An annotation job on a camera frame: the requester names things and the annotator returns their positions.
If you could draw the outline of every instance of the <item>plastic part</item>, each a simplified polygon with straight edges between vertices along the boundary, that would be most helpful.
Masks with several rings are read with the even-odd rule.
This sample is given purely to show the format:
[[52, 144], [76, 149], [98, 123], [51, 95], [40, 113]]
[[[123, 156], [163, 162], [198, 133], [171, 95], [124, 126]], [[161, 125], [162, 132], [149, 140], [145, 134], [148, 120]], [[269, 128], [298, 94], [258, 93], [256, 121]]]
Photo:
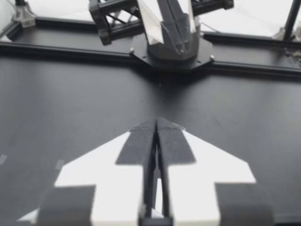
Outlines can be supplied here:
[[23, 28], [28, 28], [36, 25], [35, 17], [28, 2], [18, 1], [14, 21], [21, 22]]

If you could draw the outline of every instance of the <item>metal bracket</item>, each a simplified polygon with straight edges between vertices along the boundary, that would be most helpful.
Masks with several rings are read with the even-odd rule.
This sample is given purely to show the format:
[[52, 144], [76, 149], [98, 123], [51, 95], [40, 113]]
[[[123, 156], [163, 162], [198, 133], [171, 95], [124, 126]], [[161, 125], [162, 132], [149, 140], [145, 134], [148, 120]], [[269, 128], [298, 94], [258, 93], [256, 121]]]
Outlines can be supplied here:
[[161, 71], [188, 73], [214, 61], [214, 56], [212, 55], [213, 45], [203, 38], [199, 41], [199, 48], [196, 57], [183, 61], [158, 60], [151, 56], [146, 47], [147, 40], [144, 34], [134, 36], [130, 54], [151, 67]]
[[34, 27], [36, 25], [35, 17], [28, 2], [25, 5], [16, 5], [14, 21], [20, 22], [23, 28]]

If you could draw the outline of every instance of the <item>black table surface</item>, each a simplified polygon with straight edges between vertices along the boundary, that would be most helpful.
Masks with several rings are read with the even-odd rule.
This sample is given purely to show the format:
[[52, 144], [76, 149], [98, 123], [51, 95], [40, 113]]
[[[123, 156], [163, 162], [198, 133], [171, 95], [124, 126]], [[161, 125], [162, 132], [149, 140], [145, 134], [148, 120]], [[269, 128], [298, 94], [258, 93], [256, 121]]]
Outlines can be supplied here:
[[295, 81], [1, 57], [0, 222], [39, 207], [58, 161], [154, 116], [247, 161], [276, 217], [300, 217], [300, 97]]

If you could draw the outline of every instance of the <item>black bar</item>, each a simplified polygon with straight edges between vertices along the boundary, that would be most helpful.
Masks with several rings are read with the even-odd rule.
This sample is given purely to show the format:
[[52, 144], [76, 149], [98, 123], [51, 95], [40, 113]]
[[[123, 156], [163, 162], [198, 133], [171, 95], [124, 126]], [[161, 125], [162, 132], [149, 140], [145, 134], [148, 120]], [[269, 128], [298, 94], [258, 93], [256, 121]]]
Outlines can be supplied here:
[[192, 3], [192, 11], [194, 16], [208, 13], [220, 8], [229, 9], [234, 7], [233, 0], [204, 0]]
[[243, 63], [214, 62], [208, 64], [205, 71], [209, 73], [222, 72], [227, 75], [245, 75], [252, 77], [273, 76], [286, 79], [301, 79], [301, 68], [274, 67]]
[[205, 32], [204, 39], [213, 44], [220, 43], [224, 45], [244, 45], [244, 46], [264, 46], [276, 48], [294, 48], [301, 49], [301, 42], [274, 40], [267, 37], [236, 35], [227, 33]]
[[111, 40], [117, 40], [128, 36], [135, 36], [144, 32], [144, 27], [140, 21], [133, 21], [126, 25], [111, 28], [109, 37]]
[[21, 23], [19, 22], [11, 22], [9, 25], [7, 25], [3, 32], [0, 33], [0, 38], [2, 36], [7, 36], [9, 39], [12, 39], [14, 35], [22, 30]]
[[139, 226], [173, 226], [172, 218], [144, 218], [139, 222]]
[[293, 0], [293, 4], [285, 24], [285, 34], [283, 40], [289, 41], [292, 37], [293, 26], [301, 6], [301, 0]]
[[58, 30], [74, 30], [78, 32], [89, 31], [97, 33], [97, 27], [92, 21], [57, 19], [38, 16], [36, 17], [36, 26], [41, 28], [55, 28]]
[[25, 6], [25, 0], [16, 0], [16, 6]]
[[99, 3], [99, 11], [102, 15], [106, 15], [111, 12], [120, 11], [124, 8], [130, 8], [137, 5], [136, 0], [110, 0], [104, 3]]
[[20, 43], [0, 42], [0, 56], [13, 56], [25, 58], [53, 59], [53, 60], [79, 60], [81, 62], [109, 63], [139, 63], [136, 59], [125, 53], [94, 51], [74, 48], [46, 47]]

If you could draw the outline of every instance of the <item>black metal frame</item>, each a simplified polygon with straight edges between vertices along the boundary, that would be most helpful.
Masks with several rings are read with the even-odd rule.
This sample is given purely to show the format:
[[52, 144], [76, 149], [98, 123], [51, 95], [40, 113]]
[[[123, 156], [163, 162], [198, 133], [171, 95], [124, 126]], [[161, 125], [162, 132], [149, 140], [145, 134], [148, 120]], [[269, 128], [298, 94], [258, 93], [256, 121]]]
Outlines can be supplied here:
[[[298, 12], [301, 4], [301, 0], [294, 0], [293, 6], [286, 23], [286, 35], [284, 40], [273, 40], [266, 37], [258, 36], [245, 36], [245, 35], [233, 35], [223, 33], [206, 32], [204, 39], [212, 42], [213, 44], [222, 44], [229, 48], [276, 48], [282, 52], [282, 56], [291, 57], [290, 51], [297, 51], [301, 49], [300, 42], [292, 42], [290, 40], [292, 34], [293, 24], [296, 19], [296, 12]], [[72, 30], [78, 33], [81, 32], [93, 32], [97, 35], [97, 27], [94, 23], [74, 21], [74, 20], [61, 20], [37, 17], [37, 28], [51, 28], [56, 30]], [[11, 23], [1, 35], [6, 35], [10, 39], [14, 40], [22, 32], [20, 23]], [[0, 57], [24, 57], [24, 58], [39, 58], [39, 59], [51, 59], [55, 61], [78, 61], [84, 63], [95, 62], [97, 64], [104, 63], [122, 63], [123, 65], [143, 65], [143, 62], [137, 60], [128, 53], [115, 53], [109, 51], [97, 51], [87, 49], [76, 48], [61, 48], [53, 46], [37, 46], [20, 43], [0, 42]], [[300, 80], [301, 79], [301, 66], [296, 64], [292, 67], [281, 67], [272, 64], [256, 65], [250, 63], [234, 63], [225, 61], [214, 61], [198, 69], [202, 74], [220, 73], [240, 76], [269, 76], [270, 78]], [[288, 226], [297, 225], [300, 222], [296, 219], [277, 219], [276, 225]], [[172, 226], [172, 219], [141, 219], [141, 225], [143, 226]]]

